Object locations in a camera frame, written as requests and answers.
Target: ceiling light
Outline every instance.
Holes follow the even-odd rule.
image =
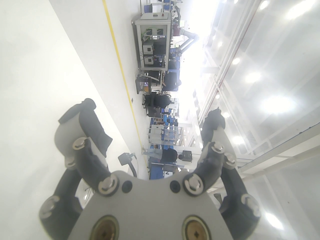
[[[291,110],[294,107],[294,102],[287,97],[272,96],[263,102],[262,107],[268,113],[278,114]]]
[[[240,144],[243,144],[243,143],[245,142],[241,136],[235,136],[235,137],[233,137],[232,141],[233,141],[233,143],[235,143],[236,145],[240,145]]]
[[[292,20],[297,18],[300,15],[303,15],[305,12],[311,9],[314,3],[315,3],[315,0],[304,0],[301,3],[296,4],[289,10],[286,18],[289,20]]]
[[[250,73],[248,74],[246,77],[245,77],[245,81],[247,83],[254,83],[256,81],[258,81],[261,77],[261,74],[259,72],[253,72],[253,73]]]
[[[265,9],[268,6],[268,4],[269,4],[269,1],[267,0],[263,1],[260,5],[260,10]]]
[[[265,214],[265,217],[273,227],[280,229],[280,230],[283,230],[283,225],[276,216],[267,212]]]
[[[225,113],[222,114],[222,116],[223,116],[224,118],[228,118],[228,117],[230,117],[230,114],[227,113],[227,112],[225,112]]]
[[[239,64],[239,62],[240,62],[240,59],[237,57],[232,61],[232,64],[237,65],[237,64]]]

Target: machine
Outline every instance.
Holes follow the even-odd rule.
[[[97,120],[94,102],[83,103],[63,115],[55,134],[66,171],[39,211],[52,239],[231,240],[253,232],[260,208],[236,170],[219,109],[204,122],[204,148],[193,173],[140,180],[123,171],[110,173],[105,163],[110,137]],[[122,162],[129,163],[125,157]],[[206,190],[220,177],[227,196],[218,210]],[[84,209],[75,197],[81,178],[95,191]]]

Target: gray metal plate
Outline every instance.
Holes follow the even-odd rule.
[[[92,197],[74,226],[69,240],[89,239],[99,218],[113,215],[119,222],[119,239],[183,239],[183,221],[190,215],[200,217],[208,226],[211,239],[232,240],[231,234],[207,193],[199,197],[187,195],[182,186],[185,173],[158,180],[141,180],[123,171],[114,174],[119,178],[118,191],[112,197],[98,193]],[[124,181],[132,181],[133,188],[123,193]],[[181,185],[178,193],[170,190],[170,182]]]

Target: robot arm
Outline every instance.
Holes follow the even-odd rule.
[[[183,42],[178,48],[176,48],[176,53],[179,56],[182,56],[182,53],[184,53],[191,45],[199,40],[199,36],[195,33],[191,33],[181,27],[174,27],[174,29],[179,29],[179,35],[184,35],[188,39]]]
[[[40,209],[45,230],[55,240],[246,239],[259,221],[259,206],[235,169],[221,114],[212,114],[215,116],[208,116],[203,127],[211,138],[195,171],[156,181],[140,180],[123,171],[110,173],[100,162],[92,138],[75,135],[81,129],[77,120],[69,120],[66,124],[73,131],[67,143],[72,151],[67,156],[74,161],[66,164],[68,174]],[[227,192],[220,210],[205,193],[219,177]],[[96,191],[82,211],[72,200],[81,178]]]

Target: ceiling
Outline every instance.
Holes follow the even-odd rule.
[[[222,110],[240,172],[254,174],[320,145],[319,2],[218,3],[203,43],[203,66],[215,69],[196,88],[197,116],[201,127],[208,111]],[[282,155],[298,142],[310,144]]]

